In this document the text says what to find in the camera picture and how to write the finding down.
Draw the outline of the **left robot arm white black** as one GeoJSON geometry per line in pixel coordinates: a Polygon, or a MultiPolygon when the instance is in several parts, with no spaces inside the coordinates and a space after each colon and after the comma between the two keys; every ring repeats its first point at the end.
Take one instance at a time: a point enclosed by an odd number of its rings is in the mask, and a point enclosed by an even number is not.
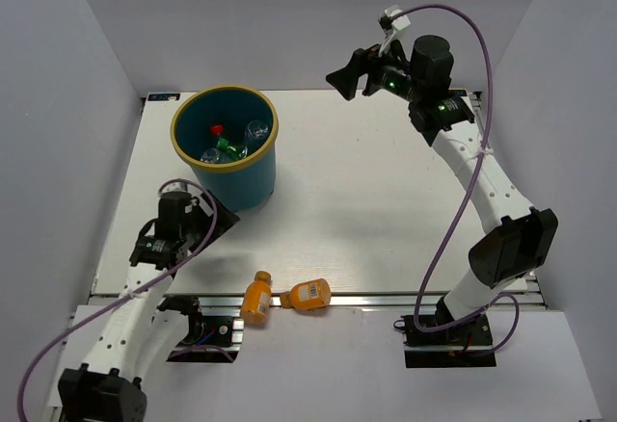
{"type": "Polygon", "coordinates": [[[239,218],[207,194],[160,195],[158,214],[139,231],[119,296],[99,337],[58,381],[65,421],[142,421],[144,382],[168,357],[201,348],[212,335],[200,303],[168,296],[174,267],[199,254],[239,218]]]}

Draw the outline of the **clear bottle red label red cap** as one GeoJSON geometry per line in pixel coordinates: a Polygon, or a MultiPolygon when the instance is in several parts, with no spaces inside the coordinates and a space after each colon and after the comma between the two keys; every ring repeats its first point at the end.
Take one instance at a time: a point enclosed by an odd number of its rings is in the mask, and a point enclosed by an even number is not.
{"type": "Polygon", "coordinates": [[[214,136],[221,136],[224,133],[224,126],[222,124],[211,125],[210,132],[214,136]]]}

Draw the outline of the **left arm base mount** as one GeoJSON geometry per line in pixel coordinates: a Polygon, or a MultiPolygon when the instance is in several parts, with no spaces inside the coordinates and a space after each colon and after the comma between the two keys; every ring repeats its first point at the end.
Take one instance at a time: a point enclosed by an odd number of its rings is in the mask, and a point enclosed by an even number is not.
{"type": "Polygon", "coordinates": [[[233,363],[237,359],[244,334],[237,301],[172,296],[157,310],[176,311],[187,325],[187,334],[172,350],[168,362],[233,363]]]}

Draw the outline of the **clear bottle blue label white cap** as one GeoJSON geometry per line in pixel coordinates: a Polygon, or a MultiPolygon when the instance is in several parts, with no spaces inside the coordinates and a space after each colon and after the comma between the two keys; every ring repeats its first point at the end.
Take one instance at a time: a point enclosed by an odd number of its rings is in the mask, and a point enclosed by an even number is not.
{"type": "Polygon", "coordinates": [[[261,119],[250,121],[245,129],[245,143],[250,149],[259,149],[270,135],[270,126],[261,119]]]}

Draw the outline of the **orange bottle with barcode label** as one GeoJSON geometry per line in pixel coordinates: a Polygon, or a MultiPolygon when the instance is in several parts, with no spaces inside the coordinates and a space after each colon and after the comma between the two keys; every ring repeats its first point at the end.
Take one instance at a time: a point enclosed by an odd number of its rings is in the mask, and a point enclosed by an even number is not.
{"type": "Polygon", "coordinates": [[[280,295],[281,307],[311,311],[330,305],[332,291],[324,278],[300,282],[280,295]]]}

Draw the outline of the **green plastic bottle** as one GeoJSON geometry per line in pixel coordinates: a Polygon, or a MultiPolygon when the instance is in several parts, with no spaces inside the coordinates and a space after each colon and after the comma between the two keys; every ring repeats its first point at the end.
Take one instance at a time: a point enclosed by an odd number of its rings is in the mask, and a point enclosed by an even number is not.
{"type": "Polygon", "coordinates": [[[248,155],[248,148],[245,145],[236,145],[225,137],[218,138],[216,148],[223,151],[232,161],[243,160],[248,155]]]}

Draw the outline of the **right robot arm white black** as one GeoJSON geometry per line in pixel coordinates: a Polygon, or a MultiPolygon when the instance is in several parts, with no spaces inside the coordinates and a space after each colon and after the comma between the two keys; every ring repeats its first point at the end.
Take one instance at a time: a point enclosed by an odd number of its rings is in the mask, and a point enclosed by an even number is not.
{"type": "Polygon", "coordinates": [[[398,41],[388,50],[359,48],[326,77],[346,100],[364,77],[363,95],[385,90],[408,101],[412,125],[451,168],[480,219],[484,236],[469,250],[469,269],[440,299],[431,326],[449,344],[467,336],[469,320],[507,286],[546,262],[558,227],[551,209],[538,209],[513,184],[488,148],[489,129],[450,90],[453,65],[449,42],[428,35],[416,39],[411,54],[398,41]]]}

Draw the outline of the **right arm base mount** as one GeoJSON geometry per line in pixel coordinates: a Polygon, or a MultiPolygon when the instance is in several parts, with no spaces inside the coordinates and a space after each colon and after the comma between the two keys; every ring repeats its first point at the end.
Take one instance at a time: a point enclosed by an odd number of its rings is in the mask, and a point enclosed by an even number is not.
{"type": "Polygon", "coordinates": [[[403,335],[408,369],[493,368],[496,356],[488,318],[437,332],[422,332],[412,315],[401,316],[393,328],[403,335]]]}

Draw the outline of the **orange bottle label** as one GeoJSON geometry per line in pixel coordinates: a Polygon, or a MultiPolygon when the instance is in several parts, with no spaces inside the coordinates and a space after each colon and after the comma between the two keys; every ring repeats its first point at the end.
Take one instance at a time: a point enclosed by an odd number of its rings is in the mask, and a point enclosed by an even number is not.
{"type": "Polygon", "coordinates": [[[263,325],[267,318],[271,302],[271,275],[257,271],[254,281],[247,287],[240,308],[240,317],[248,325],[263,325]]]}

